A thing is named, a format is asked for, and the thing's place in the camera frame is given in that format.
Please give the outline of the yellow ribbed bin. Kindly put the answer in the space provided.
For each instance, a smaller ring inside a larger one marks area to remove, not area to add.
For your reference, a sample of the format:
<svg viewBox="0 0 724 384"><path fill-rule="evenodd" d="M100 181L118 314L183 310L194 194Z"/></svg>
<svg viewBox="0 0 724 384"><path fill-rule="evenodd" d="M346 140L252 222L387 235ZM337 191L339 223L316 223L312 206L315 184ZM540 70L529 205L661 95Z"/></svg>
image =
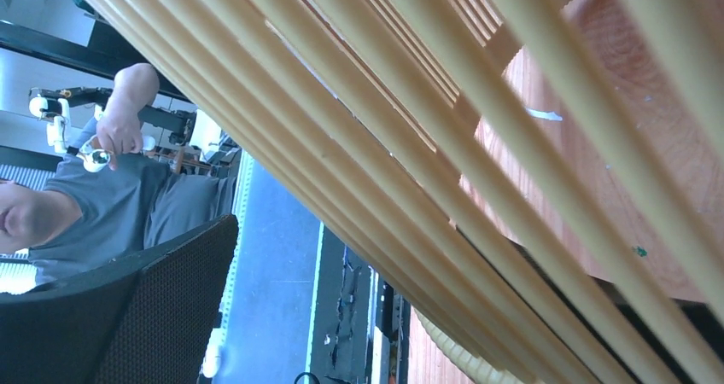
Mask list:
<svg viewBox="0 0 724 384"><path fill-rule="evenodd" d="M476 381L684 383L629 277L723 327L723 0L86 1Z"/></svg>

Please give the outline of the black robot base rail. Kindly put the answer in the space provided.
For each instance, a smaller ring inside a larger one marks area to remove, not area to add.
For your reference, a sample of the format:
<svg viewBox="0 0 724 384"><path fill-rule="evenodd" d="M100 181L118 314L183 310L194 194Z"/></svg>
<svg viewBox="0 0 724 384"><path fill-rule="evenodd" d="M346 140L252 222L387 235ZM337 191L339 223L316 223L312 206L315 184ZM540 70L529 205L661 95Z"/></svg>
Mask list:
<svg viewBox="0 0 724 384"><path fill-rule="evenodd" d="M307 366L298 383L406 383L411 306L321 225Z"/></svg>

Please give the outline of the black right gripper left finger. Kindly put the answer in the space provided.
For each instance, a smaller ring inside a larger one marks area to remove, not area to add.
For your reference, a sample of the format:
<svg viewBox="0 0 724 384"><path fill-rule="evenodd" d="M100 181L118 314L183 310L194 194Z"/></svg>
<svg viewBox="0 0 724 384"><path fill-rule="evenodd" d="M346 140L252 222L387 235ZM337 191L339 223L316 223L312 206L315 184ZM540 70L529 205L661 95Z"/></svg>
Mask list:
<svg viewBox="0 0 724 384"><path fill-rule="evenodd" d="M196 382L237 235L226 215L94 270L3 294L2 382Z"/></svg>

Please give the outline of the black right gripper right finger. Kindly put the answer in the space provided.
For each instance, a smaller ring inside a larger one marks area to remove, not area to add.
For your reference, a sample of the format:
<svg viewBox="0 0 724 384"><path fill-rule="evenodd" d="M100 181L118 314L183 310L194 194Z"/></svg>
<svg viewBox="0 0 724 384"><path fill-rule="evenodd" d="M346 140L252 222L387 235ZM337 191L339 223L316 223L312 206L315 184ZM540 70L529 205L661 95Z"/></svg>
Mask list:
<svg viewBox="0 0 724 384"><path fill-rule="evenodd" d="M574 227L576 232L583 229L578 225ZM593 230L595 227L587 225L583 230ZM584 239L594 241L596 244L603 243L603 247L592 247L592 252L596 259L604 260L606 269L611 270L615 265L623 265L624 270L632 273L633 265L623 264L623 247L615 246L616 242L622 242L622 238L616 235L610 225L605 225L604 230L593 230L593 236L586 234ZM574 321L586 321L582 314L583 310L577 310L578 307L582 308L583 304L578 304L578 301L574 303L573 293L565 293L570 289L558 286L558 284L563 286L563 282L556 282L562 276L558 277L557 273L553 275L555 269L550 271L543 269L543 267L546 269L551 267L546 264L558 256L548 260L547 256L539 258L540 255L536 254L537 259L535 259L532 258L533 254L528 249L503 237L503 242L505 241L515 248L513 253L520 253L524 259L528 260L526 263L533 265L536 274L547 283L546 286L554 287L553 293L557 295L554 297L553 304L561 301L564 304L564 315L573 312L574 316L578 317ZM613 247L615 252L602 253L604 247ZM694 383L693 379L704 379L701 381L702 383L723 383L723 357L719 357L723 356L723 340L714 340L723 339L723 327L715 320L714 315L706 310L706 305L695 304L679 307L670 300L668 304L664 304L667 300L664 294L658 292L660 289L655 287L651 276L634 276L633 279L629 277L625 281L630 282L631 280L633 280L634 286L624 286L622 296L624 299L614 300L613 296L606 292L604 292L604 299L609 298L615 302L616 309L621 311L632 323L646 343L653 345L652 348L658 356L667 356L660 358L675 375L679 371L686 376L684 377L686 380L682 382ZM644 305L654 305L653 310L646 310ZM702 321L701 317L691 318L686 309L700 310L699 313L708 315L708 318L704 320L707 323L691 323L692 321Z"/></svg>

